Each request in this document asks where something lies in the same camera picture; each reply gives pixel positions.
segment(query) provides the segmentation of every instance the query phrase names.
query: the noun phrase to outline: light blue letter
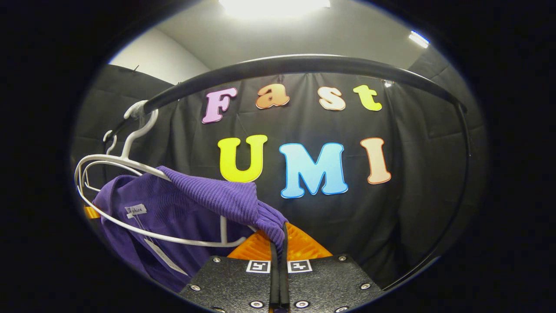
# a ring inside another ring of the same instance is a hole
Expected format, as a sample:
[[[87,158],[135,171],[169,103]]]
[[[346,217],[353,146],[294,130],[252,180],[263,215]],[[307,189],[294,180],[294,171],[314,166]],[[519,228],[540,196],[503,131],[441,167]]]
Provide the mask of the light blue letter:
[[[305,194],[305,190],[299,186],[299,176],[313,195],[319,191],[324,175],[326,182],[322,193],[337,194],[348,191],[342,170],[341,156],[344,146],[341,144],[327,143],[322,146],[316,163],[302,144],[285,144],[280,146],[279,151],[286,157],[286,189],[280,193],[282,197],[300,198]]]

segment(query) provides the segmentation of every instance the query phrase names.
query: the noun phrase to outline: orange letter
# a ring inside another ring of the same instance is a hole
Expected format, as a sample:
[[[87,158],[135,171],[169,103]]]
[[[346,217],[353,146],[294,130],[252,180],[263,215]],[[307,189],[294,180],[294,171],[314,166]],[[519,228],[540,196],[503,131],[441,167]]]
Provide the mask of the orange letter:
[[[290,101],[290,97],[286,96],[286,87],[282,84],[265,86],[259,90],[258,95],[260,97],[255,102],[255,105],[259,109],[266,109],[273,105],[285,105]]]
[[[340,98],[342,93],[333,87],[320,87],[317,94],[322,98],[319,100],[320,105],[326,110],[341,111],[346,108],[346,102]]]
[[[367,138],[361,141],[361,145],[367,150],[369,156],[371,175],[367,181],[373,185],[386,183],[392,178],[392,175],[386,170],[386,161],[382,150],[384,140],[382,138]]]

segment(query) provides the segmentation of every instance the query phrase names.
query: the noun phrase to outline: white plastic hanger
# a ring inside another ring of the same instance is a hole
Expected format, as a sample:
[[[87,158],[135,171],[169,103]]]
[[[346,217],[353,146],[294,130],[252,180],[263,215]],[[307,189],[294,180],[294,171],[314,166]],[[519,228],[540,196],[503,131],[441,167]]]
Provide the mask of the white plastic hanger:
[[[138,112],[142,111],[142,106],[146,103],[146,100],[143,101],[139,101],[135,104],[133,104],[124,114],[123,118],[124,119],[128,119],[131,115],[136,115]],[[171,236],[165,236],[165,235],[161,235],[161,234],[157,234],[157,233],[152,233],[152,232],[148,232],[148,231],[144,231],[140,228],[131,226],[129,224],[123,223],[113,217],[111,217],[110,215],[106,214],[105,212],[101,211],[99,208],[97,208],[91,201],[89,201],[84,195],[83,195],[83,185],[85,183],[85,180],[87,181],[87,186],[88,188],[90,188],[90,185],[88,183],[88,175],[86,175],[86,179],[84,180],[83,177],[83,173],[81,172],[81,166],[83,166],[84,163],[89,162],[89,161],[93,161],[91,164],[88,164],[85,167],[85,171],[88,169],[88,167],[90,167],[91,165],[93,165],[93,163],[95,164],[111,164],[111,165],[116,165],[122,168],[126,168],[131,170],[132,172],[141,175],[141,173],[135,171],[134,169],[138,169],[141,170],[143,172],[146,173],[150,173],[153,174],[157,177],[160,177],[162,179],[168,180],[170,181],[170,179],[160,170],[157,170],[156,168],[150,167],[148,165],[133,161],[129,159],[129,154],[130,154],[130,150],[131,150],[131,144],[133,143],[133,141],[143,135],[145,135],[149,130],[151,130],[151,128],[154,126],[156,120],[158,118],[158,110],[154,110],[151,113],[151,117],[148,120],[147,124],[132,132],[126,139],[124,145],[123,145],[123,151],[122,151],[122,155],[121,156],[114,156],[114,155],[108,155],[108,153],[113,149],[113,147],[116,145],[116,137],[114,137],[114,143],[112,144],[112,146],[108,149],[107,154],[91,154],[88,155],[84,158],[82,158],[79,163],[76,166],[76,170],[75,170],[75,174],[74,174],[74,182],[77,186],[77,191],[79,192],[81,198],[90,206],[92,207],[95,211],[98,212],[98,214],[104,216],[106,219],[110,220],[111,222],[129,229],[132,232],[136,232],[136,233],[140,233],[142,235],[148,236],[148,237],[152,237],[152,238],[157,238],[160,240],[165,240],[165,241],[170,241],[170,242],[176,242],[176,243],[182,243],[182,244],[190,244],[193,246],[203,246],[203,247],[222,247],[222,248],[228,248],[228,247],[236,247],[239,246],[243,241],[245,241],[245,237],[241,237],[238,240],[234,241],[234,242],[229,242],[228,243],[228,239],[227,239],[227,220],[226,217],[221,216],[220,217],[220,242],[207,242],[207,241],[197,241],[197,240],[189,240],[189,239],[182,239],[182,238],[176,238],[176,237],[171,237]],[[256,231],[256,229],[254,227],[249,226],[249,228],[251,228],[253,231]]]

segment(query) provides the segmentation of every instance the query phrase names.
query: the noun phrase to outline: purple shirt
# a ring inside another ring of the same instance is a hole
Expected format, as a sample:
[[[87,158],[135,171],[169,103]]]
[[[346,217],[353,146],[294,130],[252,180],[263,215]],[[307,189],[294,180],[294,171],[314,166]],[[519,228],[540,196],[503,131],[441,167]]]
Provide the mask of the purple shirt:
[[[281,253],[282,225],[287,220],[257,199],[255,183],[192,177],[166,167],[157,169],[171,182],[148,173],[140,177],[122,175],[107,183],[93,204],[131,226],[198,241],[220,242],[222,215],[228,219],[228,241],[252,235],[247,225],[255,226],[265,231]],[[234,250],[146,237],[104,217],[101,223],[106,239],[124,260],[176,292],[211,255],[227,256]]]

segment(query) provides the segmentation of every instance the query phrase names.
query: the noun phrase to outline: white label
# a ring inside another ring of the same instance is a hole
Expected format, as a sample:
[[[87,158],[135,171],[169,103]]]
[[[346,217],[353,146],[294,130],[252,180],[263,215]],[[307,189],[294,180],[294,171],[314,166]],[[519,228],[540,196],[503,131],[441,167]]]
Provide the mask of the white label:
[[[133,218],[135,215],[147,213],[147,208],[143,204],[138,204],[133,207],[126,207],[127,218]]]
[[[171,269],[178,271],[184,275],[187,275],[178,265],[176,265],[172,260],[154,243],[150,242],[145,238],[145,242],[148,244],[149,247],[153,249],[153,251],[158,254],[158,256],[170,266]]]

